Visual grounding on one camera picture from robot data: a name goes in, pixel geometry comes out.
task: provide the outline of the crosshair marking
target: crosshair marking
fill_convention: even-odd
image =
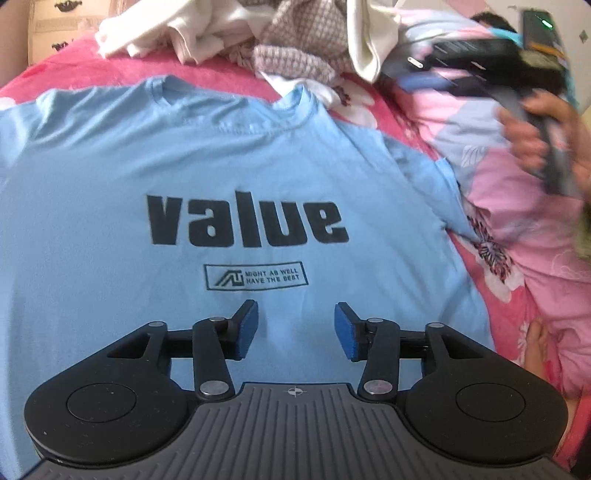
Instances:
[[[295,386],[291,387],[289,390],[286,390],[286,392],[288,392],[292,397],[298,397],[299,395],[302,395],[302,393],[306,393],[305,390]]]

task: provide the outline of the blue gripper pad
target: blue gripper pad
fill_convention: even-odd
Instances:
[[[253,301],[248,311],[243,315],[244,317],[240,322],[240,331],[238,332],[238,341],[236,343],[236,351],[240,358],[246,357],[248,348],[258,329],[258,303]]]
[[[335,305],[335,332],[347,358],[353,362],[358,361],[359,347],[355,339],[355,327],[339,305]]]

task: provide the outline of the ribbed rubber surface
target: ribbed rubber surface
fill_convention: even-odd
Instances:
[[[150,458],[104,470],[41,462],[27,480],[553,480],[548,459],[511,468],[457,463],[428,450],[395,410],[345,385],[247,384],[236,398],[197,409],[174,442]]]

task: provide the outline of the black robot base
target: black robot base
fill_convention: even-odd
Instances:
[[[349,384],[246,383],[258,326],[246,301],[226,319],[169,332],[151,322],[36,389],[25,424],[41,462],[26,480],[571,479],[552,462],[567,422],[546,382],[441,323],[407,332],[335,307]],[[193,358],[195,391],[170,379]],[[401,358],[423,379],[398,391]]]

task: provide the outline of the pile of clothes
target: pile of clothes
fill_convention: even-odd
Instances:
[[[140,0],[104,20],[96,40],[104,57],[165,44],[183,64],[221,54],[281,95],[304,83],[331,108],[343,73],[376,81],[399,26],[393,8],[366,0]]]

